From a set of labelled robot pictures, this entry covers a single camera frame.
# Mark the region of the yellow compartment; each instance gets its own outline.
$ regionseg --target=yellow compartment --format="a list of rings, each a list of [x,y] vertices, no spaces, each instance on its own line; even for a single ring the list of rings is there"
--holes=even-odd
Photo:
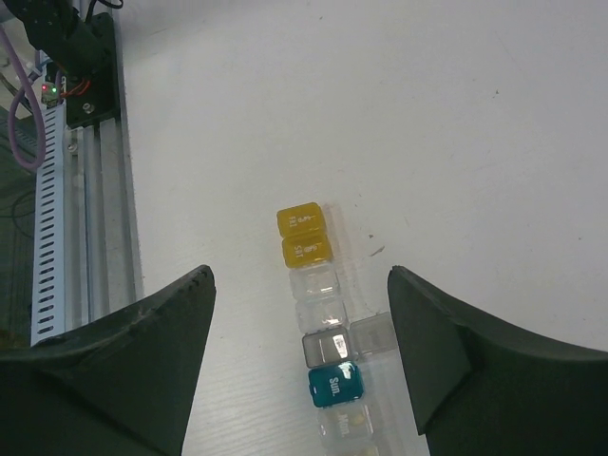
[[[318,261],[333,258],[330,240],[324,231],[315,231],[305,236],[283,239],[283,256],[288,268],[302,268]]]
[[[278,231],[284,238],[304,235],[311,231],[325,231],[323,211],[316,202],[290,207],[276,213]]]

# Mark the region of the perforated metal strip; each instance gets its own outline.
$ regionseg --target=perforated metal strip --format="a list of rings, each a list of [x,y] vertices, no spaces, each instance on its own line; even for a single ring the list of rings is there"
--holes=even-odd
[[[43,117],[47,156],[36,178],[31,345],[66,330],[64,105]]]

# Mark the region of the teal compartment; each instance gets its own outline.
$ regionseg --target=teal compartment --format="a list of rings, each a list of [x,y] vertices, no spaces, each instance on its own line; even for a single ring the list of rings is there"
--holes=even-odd
[[[313,369],[308,373],[308,379],[313,403],[320,409],[354,401],[363,396],[361,372],[352,362]]]

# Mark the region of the screw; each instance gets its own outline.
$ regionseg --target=screw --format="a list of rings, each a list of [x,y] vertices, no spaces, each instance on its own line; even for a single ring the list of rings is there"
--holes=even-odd
[[[94,110],[95,110],[95,106],[94,106],[93,104],[91,104],[91,103],[85,103],[85,104],[83,104],[83,111],[84,111],[86,114],[90,114],[90,113],[92,113]]]

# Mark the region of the table surface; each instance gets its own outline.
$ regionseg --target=table surface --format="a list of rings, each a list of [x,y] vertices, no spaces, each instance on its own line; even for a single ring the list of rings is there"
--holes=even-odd
[[[608,3],[131,0],[120,17],[145,291],[201,263],[217,279],[185,455],[322,452],[276,229],[311,200],[352,319],[388,309],[402,264],[608,350]]]

